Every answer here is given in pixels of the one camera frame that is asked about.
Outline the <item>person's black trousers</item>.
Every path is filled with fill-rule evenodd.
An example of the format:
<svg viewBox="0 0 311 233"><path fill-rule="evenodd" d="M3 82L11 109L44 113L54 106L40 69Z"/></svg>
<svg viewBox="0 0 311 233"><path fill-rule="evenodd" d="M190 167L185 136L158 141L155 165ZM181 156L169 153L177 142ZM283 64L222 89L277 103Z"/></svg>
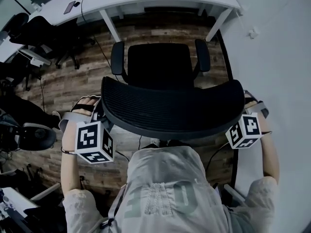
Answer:
<svg viewBox="0 0 311 233"><path fill-rule="evenodd" d="M145 147L143 147L143 149L148 149L148 148L157 149L157 148L178 147L178 146L188 146L188 147L191 147L190 144L183 143L183 142L178 141L178 140L163 141L163 140L160 140L160 139L151 138L150 139L150 144L145 146Z"/></svg>

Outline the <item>white desk with clutter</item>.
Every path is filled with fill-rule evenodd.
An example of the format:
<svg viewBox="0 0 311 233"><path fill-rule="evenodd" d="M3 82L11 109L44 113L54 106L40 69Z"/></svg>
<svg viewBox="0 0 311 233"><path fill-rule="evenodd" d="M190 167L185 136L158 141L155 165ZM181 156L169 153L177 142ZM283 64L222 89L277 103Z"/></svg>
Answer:
<svg viewBox="0 0 311 233"><path fill-rule="evenodd" d="M22 233L27 233L27 227L24 224L25 214L23 209L30 206L28 199L11 187L0 188L0 209L21 228Z"/></svg>

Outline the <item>person's left hand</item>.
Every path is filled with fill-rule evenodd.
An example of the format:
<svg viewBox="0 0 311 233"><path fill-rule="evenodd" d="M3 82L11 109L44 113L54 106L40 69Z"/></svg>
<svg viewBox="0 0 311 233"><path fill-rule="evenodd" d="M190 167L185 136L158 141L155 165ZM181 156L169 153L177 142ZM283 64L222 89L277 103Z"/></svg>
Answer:
<svg viewBox="0 0 311 233"><path fill-rule="evenodd" d="M99 100L98 96L83 97L74 105L71 112L91 116Z"/></svg>

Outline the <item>person's left forearm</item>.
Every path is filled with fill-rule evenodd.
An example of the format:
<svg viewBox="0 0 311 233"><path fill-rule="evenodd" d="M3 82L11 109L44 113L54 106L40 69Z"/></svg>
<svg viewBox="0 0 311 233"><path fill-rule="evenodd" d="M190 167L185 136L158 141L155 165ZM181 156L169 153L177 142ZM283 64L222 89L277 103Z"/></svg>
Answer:
<svg viewBox="0 0 311 233"><path fill-rule="evenodd" d="M76 122L69 121L62 138L62 147L66 151L75 150ZM64 196L74 189L80 189L80 176L77 155L62 153L61 160L61 187Z"/></svg>

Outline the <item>person's right forearm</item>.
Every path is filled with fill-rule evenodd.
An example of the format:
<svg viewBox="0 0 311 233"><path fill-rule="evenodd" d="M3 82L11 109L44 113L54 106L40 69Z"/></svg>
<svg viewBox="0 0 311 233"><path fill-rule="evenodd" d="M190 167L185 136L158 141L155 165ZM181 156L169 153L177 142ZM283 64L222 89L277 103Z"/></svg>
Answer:
<svg viewBox="0 0 311 233"><path fill-rule="evenodd" d="M272 139L272 131L263 132L260 142L262 148L263 175L264 177L273 177L278 183L280 166L277 150Z"/></svg>

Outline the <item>black mesh office chair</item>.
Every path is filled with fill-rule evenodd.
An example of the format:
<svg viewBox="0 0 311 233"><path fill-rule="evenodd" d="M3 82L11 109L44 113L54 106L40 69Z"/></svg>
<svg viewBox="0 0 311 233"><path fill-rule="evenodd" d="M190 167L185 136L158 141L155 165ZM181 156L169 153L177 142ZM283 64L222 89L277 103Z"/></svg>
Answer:
<svg viewBox="0 0 311 233"><path fill-rule="evenodd" d="M185 44L152 43L125 48L113 45L111 71L121 76L102 80L102 107L113 124L138 135L161 140L202 138L226 131L244 110L237 80L197 88L200 72L210 71L205 40L196 39L197 63Z"/></svg>

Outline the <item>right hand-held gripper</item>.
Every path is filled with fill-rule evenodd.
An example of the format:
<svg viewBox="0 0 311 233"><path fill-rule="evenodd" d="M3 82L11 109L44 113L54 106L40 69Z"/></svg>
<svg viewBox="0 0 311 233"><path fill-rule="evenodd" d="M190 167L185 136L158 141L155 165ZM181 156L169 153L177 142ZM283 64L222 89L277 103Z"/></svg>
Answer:
<svg viewBox="0 0 311 233"><path fill-rule="evenodd" d="M259 101L257 105L246 109L246 113L242 114L240 120L227 130L225 135L232 149L250 148L264 135L269 134L261 131L259 111L266 117L269 115L263 101Z"/></svg>

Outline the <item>small white desk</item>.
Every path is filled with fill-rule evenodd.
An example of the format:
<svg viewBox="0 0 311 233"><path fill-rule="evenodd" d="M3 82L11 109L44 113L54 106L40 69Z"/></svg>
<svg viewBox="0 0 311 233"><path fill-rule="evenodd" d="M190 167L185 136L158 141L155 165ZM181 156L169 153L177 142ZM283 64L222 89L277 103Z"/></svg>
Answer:
<svg viewBox="0 0 311 233"><path fill-rule="evenodd" d="M51 61L35 53L32 50L26 49L24 45L10 42L10 37L6 31L0 31L0 62L6 62L13 54L20 52L26 57L31 57L31 62L34 64L41 61L45 65L50 66Z"/></svg>

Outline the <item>person's right hand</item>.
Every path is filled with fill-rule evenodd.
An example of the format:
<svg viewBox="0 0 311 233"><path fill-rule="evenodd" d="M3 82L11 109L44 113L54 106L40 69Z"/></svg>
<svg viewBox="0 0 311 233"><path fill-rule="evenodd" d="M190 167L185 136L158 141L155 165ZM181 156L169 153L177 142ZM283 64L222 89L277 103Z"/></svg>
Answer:
<svg viewBox="0 0 311 233"><path fill-rule="evenodd" d="M258 100L247 90L244 90L245 109L252 107L258 103Z"/></svg>

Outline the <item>dark smartphone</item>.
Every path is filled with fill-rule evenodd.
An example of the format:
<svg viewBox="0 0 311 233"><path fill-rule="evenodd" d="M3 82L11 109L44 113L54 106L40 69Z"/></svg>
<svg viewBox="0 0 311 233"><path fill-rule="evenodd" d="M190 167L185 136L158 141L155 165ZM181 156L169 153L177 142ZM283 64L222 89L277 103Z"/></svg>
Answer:
<svg viewBox="0 0 311 233"><path fill-rule="evenodd" d="M76 1L70 2L64 11L64 14L68 14L72 10L72 8L74 7L75 3L76 3Z"/></svg>

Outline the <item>person's grey printed shirt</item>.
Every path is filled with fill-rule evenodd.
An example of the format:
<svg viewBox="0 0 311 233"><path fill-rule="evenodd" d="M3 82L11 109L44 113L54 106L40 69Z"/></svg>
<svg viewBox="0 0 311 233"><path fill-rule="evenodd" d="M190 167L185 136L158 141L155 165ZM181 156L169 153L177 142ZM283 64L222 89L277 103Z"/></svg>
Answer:
<svg viewBox="0 0 311 233"><path fill-rule="evenodd" d="M63 201L68 233L268 233L274 219L274 178L254 181L245 201L229 208L188 146L139 150L127 175L107 218L89 191L69 191Z"/></svg>

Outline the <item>grey rimmed black chair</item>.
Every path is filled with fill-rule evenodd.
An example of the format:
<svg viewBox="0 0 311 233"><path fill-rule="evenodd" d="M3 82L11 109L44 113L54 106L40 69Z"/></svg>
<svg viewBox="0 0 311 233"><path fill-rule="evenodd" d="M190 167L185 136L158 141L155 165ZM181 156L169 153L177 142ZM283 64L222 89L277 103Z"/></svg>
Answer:
<svg viewBox="0 0 311 233"><path fill-rule="evenodd" d="M53 129L35 123L25 123L21 128L19 148L27 151L41 151L51 148L56 142Z"/></svg>

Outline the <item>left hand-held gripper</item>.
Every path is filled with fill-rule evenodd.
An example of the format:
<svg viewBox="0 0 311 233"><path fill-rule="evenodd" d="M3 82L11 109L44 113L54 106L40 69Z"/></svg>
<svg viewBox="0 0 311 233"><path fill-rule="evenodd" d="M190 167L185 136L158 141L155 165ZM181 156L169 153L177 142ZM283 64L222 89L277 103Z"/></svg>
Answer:
<svg viewBox="0 0 311 233"><path fill-rule="evenodd" d="M59 123L62 132L69 121L76 122L76 155L90 164L114 161L114 140L110 135L113 123L105 115L101 100L91 116L66 112Z"/></svg>

